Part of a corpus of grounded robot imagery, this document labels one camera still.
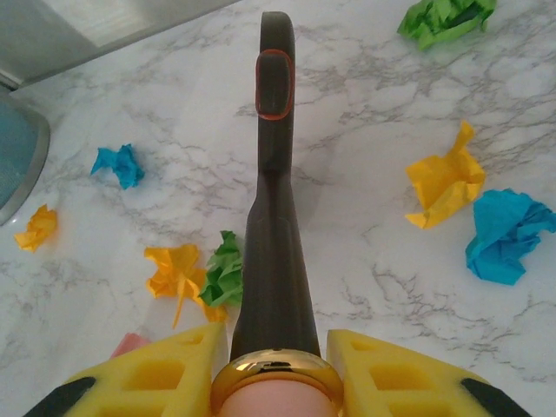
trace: metal ring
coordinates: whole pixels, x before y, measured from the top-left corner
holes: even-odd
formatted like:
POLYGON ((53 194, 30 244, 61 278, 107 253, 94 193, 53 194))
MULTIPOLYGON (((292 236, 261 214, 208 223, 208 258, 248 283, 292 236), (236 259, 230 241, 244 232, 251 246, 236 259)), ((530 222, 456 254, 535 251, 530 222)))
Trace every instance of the metal ring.
POLYGON ((340 376, 328 362, 301 350, 268 349, 245 354, 220 371, 212 384, 210 395, 213 414, 220 412, 224 401, 235 391, 261 379, 306 382, 322 391, 337 411, 341 409, 343 385, 340 376))

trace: crumpled green paper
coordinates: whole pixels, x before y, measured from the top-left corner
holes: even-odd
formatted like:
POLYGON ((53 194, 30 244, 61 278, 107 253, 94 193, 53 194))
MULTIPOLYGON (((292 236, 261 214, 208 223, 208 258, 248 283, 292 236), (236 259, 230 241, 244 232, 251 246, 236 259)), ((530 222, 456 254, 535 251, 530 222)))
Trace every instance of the crumpled green paper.
POLYGON ((409 8, 398 33, 424 50, 437 42, 454 40, 480 26, 487 28, 496 0, 421 0, 409 8))
POLYGON ((238 306, 243 297, 243 257, 235 233, 223 230, 220 234, 224 242, 207 262, 207 280, 199 296, 210 307, 224 302, 238 306))

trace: crumpled paper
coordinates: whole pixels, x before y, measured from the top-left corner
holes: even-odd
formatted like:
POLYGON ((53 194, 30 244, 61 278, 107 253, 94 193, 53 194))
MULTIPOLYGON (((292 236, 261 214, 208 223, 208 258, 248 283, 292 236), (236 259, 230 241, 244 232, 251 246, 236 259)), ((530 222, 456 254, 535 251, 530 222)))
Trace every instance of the crumpled paper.
POLYGON ((454 40, 477 26, 487 29, 496 0, 421 0, 409 8, 398 33, 418 41, 419 49, 454 40))
POLYGON ((223 307, 211 308, 199 297, 205 282, 205 270, 195 265, 199 260, 196 245, 187 244, 179 248, 146 248, 145 258, 153 261, 158 271, 147 280, 147 288, 155 297, 178 297, 175 312, 175 328, 182 312, 183 301, 190 298, 199 304, 208 321, 225 321, 226 310, 223 307))
POLYGON ((123 145, 117 152, 108 148, 99 148, 90 174, 95 174, 100 168, 112 168, 123 189, 136 187, 145 176, 133 157, 130 144, 123 145))
POLYGON ((200 297, 208 306, 218 307, 224 302, 240 305, 243 297, 243 257, 235 242, 234 232, 220 232, 224 242, 207 262, 207 281, 200 297))
POLYGON ((48 210, 46 204, 39 207, 27 223, 27 231, 16 233, 14 238, 22 250, 35 252, 47 237, 52 235, 58 225, 58 216, 55 210, 48 210))
POLYGON ((473 208, 477 235, 466 249, 467 267, 481 280, 515 284, 526 272, 520 258, 539 244, 539 232, 556 232, 556 214, 511 189, 489 190, 473 208))
POLYGON ((429 156, 407 167, 423 213, 406 215, 420 228, 432 228, 479 196, 486 174, 466 149, 474 131, 465 120, 446 156, 429 156))

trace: blue bin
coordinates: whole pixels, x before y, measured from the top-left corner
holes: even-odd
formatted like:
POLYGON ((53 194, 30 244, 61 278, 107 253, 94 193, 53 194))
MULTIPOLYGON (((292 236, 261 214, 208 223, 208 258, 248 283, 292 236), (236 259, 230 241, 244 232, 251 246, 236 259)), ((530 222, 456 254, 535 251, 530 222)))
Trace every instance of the blue bin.
POLYGON ((0 225, 22 206, 43 170, 50 128, 46 119, 0 96, 0 225))

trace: grabber tool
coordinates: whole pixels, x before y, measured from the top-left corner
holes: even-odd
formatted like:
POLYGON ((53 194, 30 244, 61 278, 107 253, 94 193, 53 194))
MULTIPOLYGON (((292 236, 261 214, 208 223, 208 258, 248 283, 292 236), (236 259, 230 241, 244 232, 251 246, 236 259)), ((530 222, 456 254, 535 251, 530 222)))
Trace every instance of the grabber tool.
POLYGON ((74 375, 26 416, 530 416, 476 374, 348 329, 328 332, 321 358, 290 183, 295 42, 284 13, 262 14, 255 78, 258 178, 229 360, 222 324, 194 328, 74 375))

